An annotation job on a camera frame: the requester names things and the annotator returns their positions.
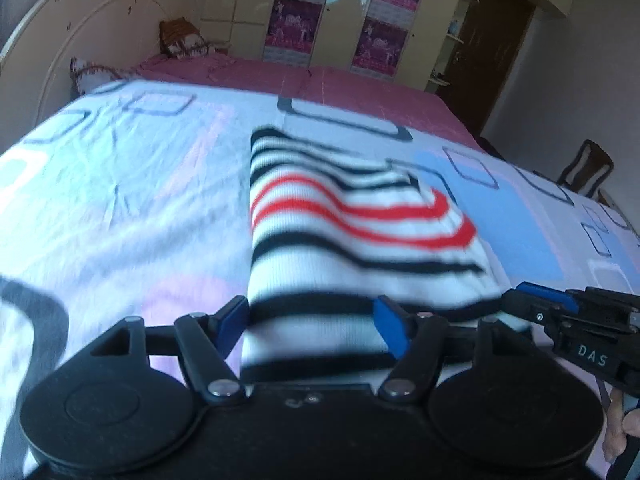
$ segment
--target brown wooden door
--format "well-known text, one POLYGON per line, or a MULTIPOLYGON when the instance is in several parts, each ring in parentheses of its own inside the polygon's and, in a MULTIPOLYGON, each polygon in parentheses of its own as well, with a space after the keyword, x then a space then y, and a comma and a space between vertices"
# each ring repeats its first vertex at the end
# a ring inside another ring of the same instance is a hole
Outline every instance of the brown wooden door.
POLYGON ((509 74, 535 7, 527 0, 480 0, 469 8, 437 94, 479 136, 509 74))

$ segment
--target pink mattress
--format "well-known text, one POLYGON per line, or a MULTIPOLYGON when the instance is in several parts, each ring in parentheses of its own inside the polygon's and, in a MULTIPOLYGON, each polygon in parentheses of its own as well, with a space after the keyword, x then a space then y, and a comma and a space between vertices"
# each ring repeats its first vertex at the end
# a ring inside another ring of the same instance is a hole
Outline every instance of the pink mattress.
POLYGON ((137 70, 151 80, 237 88, 321 103, 402 124, 482 152, 436 95, 335 68, 307 70, 211 54, 181 60, 155 56, 137 70))

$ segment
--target chair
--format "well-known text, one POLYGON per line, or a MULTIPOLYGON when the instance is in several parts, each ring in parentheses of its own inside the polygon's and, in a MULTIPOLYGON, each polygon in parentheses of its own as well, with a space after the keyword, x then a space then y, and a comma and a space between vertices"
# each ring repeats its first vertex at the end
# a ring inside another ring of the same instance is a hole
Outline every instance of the chair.
POLYGON ((610 175, 613 171, 613 161, 611 157, 605 152, 600 146, 598 146, 592 140, 585 140, 578 150, 578 154, 575 156, 574 161, 569 164, 564 171, 560 175, 560 178, 556 182, 558 186, 564 186, 574 193, 578 193, 583 187, 587 185, 587 183, 598 174, 599 171, 606 169, 606 171, 601 174, 596 181, 591 186, 591 189, 588 190, 586 196, 588 198, 593 198, 594 193, 604 182, 604 180, 610 175), (580 161, 582 160, 584 153, 587 151, 587 157, 583 162, 583 166, 575 173, 575 176, 572 178, 572 181, 569 182, 567 177, 569 173, 571 173, 578 166, 580 161))

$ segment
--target folded striped shirt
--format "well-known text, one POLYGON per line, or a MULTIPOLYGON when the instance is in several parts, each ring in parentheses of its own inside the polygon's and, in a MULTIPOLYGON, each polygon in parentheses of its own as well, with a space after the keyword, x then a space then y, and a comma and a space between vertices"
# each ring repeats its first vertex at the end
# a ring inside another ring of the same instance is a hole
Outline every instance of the folded striped shirt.
POLYGON ((243 381, 392 367, 371 315, 380 294, 452 322, 499 309, 476 228, 443 193, 385 162, 275 129, 255 132, 251 150, 243 381))

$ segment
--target white headboard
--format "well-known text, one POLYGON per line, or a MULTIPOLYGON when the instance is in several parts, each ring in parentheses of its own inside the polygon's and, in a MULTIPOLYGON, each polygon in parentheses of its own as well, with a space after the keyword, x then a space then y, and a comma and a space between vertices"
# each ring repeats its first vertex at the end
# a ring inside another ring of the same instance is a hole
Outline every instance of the white headboard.
POLYGON ((128 68, 159 53, 187 0, 39 0, 0 52, 0 153, 66 105, 73 56, 128 68))

